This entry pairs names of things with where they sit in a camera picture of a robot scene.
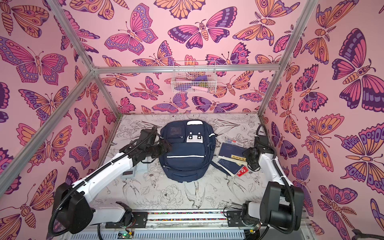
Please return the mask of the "navy notebook with yellow label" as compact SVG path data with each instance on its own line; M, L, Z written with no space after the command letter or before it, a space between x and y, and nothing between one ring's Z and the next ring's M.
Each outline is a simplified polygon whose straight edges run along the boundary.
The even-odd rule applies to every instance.
M247 149L239 147L237 145L222 143L218 157L228 161L240 161L245 162L246 158L243 155Z

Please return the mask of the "navy blue student backpack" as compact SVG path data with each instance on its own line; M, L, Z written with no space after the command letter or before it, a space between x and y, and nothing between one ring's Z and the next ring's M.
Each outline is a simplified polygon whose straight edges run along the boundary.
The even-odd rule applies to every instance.
M202 120L171 122L161 129L161 137L171 145L171 150L159 157L170 180L189 183L205 175L216 149L216 134L210 124Z

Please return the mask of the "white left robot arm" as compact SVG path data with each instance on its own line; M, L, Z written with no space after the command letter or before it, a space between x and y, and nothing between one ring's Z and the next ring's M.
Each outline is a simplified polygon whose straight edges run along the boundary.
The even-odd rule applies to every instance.
M93 200L113 180L147 157L155 160L171 150L172 145L158 134L156 127L144 129L139 139L121 148L110 161L85 178L71 185L61 184L55 192L48 233L52 237L67 232L77 234L89 225L101 223L131 225L134 215L127 204L116 202L111 207L95 207L91 205Z

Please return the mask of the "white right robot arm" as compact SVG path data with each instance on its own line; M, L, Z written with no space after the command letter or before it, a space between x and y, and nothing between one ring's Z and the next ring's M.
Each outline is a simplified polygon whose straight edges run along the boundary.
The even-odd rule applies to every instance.
M247 201L241 218L247 226L272 227L283 234L300 228L304 192L288 179L267 136L255 136L254 146L243 152L251 170L261 170L268 180L260 203Z

